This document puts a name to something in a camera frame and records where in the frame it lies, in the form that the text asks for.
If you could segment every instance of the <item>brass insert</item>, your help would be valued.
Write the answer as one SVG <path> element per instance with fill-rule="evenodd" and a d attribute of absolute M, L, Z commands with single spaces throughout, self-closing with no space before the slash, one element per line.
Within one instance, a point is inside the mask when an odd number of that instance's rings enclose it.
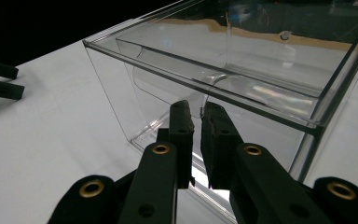
<path fill-rule="evenodd" d="M 258 156 L 261 154 L 261 149 L 257 146 L 247 146 L 244 150 L 252 156 Z"/>
<path fill-rule="evenodd" d="M 165 154 L 165 153 L 169 152 L 171 149 L 164 145 L 157 145 L 157 146 L 153 147 L 152 150 L 154 153 L 161 155 L 161 154 Z"/>
<path fill-rule="evenodd" d="M 92 198 L 100 194 L 103 191 L 103 188 L 104 188 L 103 182 L 99 179 L 95 179 L 84 184 L 80 188 L 79 194 L 83 198 Z"/>
<path fill-rule="evenodd" d="M 337 197 L 345 200 L 353 200 L 356 198 L 356 193 L 351 188 L 338 182 L 330 182 L 327 184 L 327 189 Z"/>

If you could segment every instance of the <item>clear acrylic box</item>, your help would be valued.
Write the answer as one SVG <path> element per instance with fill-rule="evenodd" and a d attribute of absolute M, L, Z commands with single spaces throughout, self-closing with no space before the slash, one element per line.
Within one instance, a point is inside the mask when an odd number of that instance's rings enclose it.
<path fill-rule="evenodd" d="M 83 43 L 137 148 L 168 127 L 171 104 L 189 102 L 195 190 L 229 210 L 226 192 L 205 187 L 205 103 L 223 106 L 245 142 L 303 181 L 358 76 L 358 1 L 179 1 Z"/>

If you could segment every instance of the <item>white table surface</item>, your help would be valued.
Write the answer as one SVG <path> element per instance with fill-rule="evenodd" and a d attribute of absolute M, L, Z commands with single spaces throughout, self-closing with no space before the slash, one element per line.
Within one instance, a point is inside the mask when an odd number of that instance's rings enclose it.
<path fill-rule="evenodd" d="M 80 178 L 114 180 L 141 159 L 121 131 L 81 41 L 18 66 L 17 102 L 0 98 L 0 223 L 47 223 Z M 358 81 L 306 180 L 358 186 Z M 224 223 L 179 190 L 177 223 Z"/>

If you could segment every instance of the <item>screw hole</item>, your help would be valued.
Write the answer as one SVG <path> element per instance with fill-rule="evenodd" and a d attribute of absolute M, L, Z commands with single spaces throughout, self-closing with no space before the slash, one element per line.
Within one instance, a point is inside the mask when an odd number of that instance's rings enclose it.
<path fill-rule="evenodd" d="M 356 193 L 351 188 L 338 182 L 327 184 L 327 189 L 337 197 L 345 200 L 353 200 L 356 198 Z"/>
<path fill-rule="evenodd" d="M 308 212 L 307 208 L 300 204 L 291 204 L 290 211 L 297 217 L 309 217 L 310 213 Z"/>
<path fill-rule="evenodd" d="M 248 146 L 245 148 L 245 151 L 249 154 L 249 155 L 253 155 L 253 156 L 258 156 L 261 154 L 261 149 L 259 147 L 254 147 L 254 146 Z"/>
<path fill-rule="evenodd" d="M 152 150 L 156 154 L 165 154 L 170 151 L 170 148 L 167 146 L 159 145 L 159 146 L 153 147 Z"/>
<path fill-rule="evenodd" d="M 103 182 L 99 179 L 95 179 L 84 184 L 80 188 L 79 194 L 83 198 L 92 198 L 100 194 L 103 191 L 103 188 L 104 188 Z"/>
<path fill-rule="evenodd" d="M 141 217 L 152 217 L 156 212 L 154 206 L 152 204 L 143 204 L 139 207 L 138 213 Z"/>
<path fill-rule="evenodd" d="M 292 32 L 290 31 L 283 31 L 280 33 L 281 40 L 288 40 Z"/>

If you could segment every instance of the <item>black connector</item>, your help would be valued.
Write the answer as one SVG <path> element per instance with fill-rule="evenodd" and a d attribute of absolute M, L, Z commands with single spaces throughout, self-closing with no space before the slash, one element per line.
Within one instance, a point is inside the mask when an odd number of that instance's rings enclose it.
<path fill-rule="evenodd" d="M 13 66 L 0 63 L 0 77 L 16 79 L 19 69 Z M 0 81 L 0 97 L 11 100 L 20 100 L 25 87 Z"/>

